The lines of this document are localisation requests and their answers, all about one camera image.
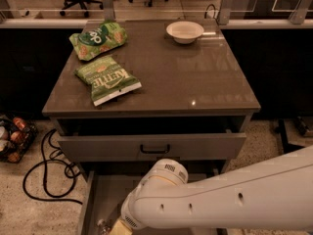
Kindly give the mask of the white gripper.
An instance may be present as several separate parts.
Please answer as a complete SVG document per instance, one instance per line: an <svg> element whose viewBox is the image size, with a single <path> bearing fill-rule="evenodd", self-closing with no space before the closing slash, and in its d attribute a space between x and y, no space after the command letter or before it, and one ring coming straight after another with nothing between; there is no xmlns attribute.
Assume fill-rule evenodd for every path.
<svg viewBox="0 0 313 235"><path fill-rule="evenodd" d="M132 235L146 227L175 228L173 220L182 222L187 204L177 204L174 191L188 182L188 171L171 159L157 161L138 185L128 194L121 207L121 219L112 226L110 235Z"/></svg>

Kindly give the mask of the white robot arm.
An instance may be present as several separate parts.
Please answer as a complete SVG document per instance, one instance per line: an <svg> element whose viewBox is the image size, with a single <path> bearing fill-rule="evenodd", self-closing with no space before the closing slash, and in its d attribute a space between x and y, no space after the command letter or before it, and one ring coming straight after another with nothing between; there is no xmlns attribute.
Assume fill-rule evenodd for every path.
<svg viewBox="0 0 313 235"><path fill-rule="evenodd" d="M157 161L128 194L110 235L146 227L313 229L313 149L190 183L179 163Z"/></svg>

